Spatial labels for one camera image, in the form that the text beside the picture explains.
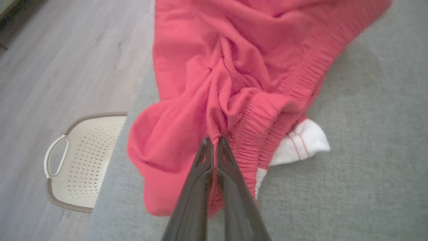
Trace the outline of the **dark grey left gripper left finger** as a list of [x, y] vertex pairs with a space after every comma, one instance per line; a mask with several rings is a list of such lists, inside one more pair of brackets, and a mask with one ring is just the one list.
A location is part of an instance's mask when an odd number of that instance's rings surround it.
[[162, 241], [205, 241], [213, 179], [213, 144], [202, 140]]

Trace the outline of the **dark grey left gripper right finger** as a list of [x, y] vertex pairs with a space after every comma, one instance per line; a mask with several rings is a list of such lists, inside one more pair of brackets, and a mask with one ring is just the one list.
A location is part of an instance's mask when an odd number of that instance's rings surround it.
[[216, 150], [217, 183], [223, 193], [225, 241], [272, 241], [224, 137]]

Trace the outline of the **red basketball jersey white sleeves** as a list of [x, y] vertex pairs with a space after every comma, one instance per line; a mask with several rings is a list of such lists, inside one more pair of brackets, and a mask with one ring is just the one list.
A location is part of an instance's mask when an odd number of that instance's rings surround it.
[[127, 146], [148, 213], [172, 214], [207, 136], [228, 140], [253, 196], [269, 167], [330, 150], [305, 116], [322, 77], [300, 71], [350, 1], [155, 1], [159, 102], [135, 120]]

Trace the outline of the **cream perforated laundry basket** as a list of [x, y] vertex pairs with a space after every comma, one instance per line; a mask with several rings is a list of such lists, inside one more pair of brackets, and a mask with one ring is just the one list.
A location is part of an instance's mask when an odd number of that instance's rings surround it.
[[45, 189], [53, 205], [92, 213], [126, 119], [126, 111], [82, 116], [53, 141], [44, 157]]

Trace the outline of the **large grey sofa seat cushion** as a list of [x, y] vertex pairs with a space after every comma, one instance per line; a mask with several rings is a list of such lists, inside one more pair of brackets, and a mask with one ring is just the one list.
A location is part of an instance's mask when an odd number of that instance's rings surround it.
[[332, 151], [268, 172], [271, 237], [428, 241], [428, 0], [393, 0], [329, 70], [309, 116]]

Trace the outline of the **red shorts white trim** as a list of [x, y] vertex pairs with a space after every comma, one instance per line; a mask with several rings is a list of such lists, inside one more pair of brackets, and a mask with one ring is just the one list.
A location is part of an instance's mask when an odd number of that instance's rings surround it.
[[255, 20], [263, 45], [243, 49], [236, 57], [225, 57], [225, 66], [243, 77], [243, 70], [260, 82], [259, 88], [242, 88], [226, 114], [239, 114], [228, 128], [227, 141], [247, 177], [266, 174], [270, 166], [293, 163], [329, 151], [324, 131], [307, 119], [306, 111], [318, 96], [325, 75], [344, 48], [378, 19], [391, 0], [297, 0], [286, 1], [278, 16], [240, 12], [244, 20]]

